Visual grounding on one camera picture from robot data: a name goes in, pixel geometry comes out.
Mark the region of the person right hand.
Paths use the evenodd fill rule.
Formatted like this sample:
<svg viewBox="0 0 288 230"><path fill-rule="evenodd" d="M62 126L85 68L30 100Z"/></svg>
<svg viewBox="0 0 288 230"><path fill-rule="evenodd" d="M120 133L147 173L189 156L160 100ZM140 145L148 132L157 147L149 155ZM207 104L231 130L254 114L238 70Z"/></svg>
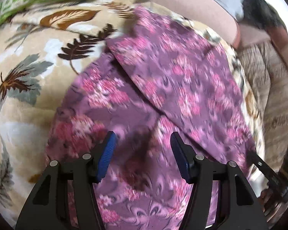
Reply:
<svg viewBox="0 0 288 230"><path fill-rule="evenodd" d="M281 219L288 208L288 197L280 198L270 188L264 189L258 200L270 227L275 225Z"/></svg>

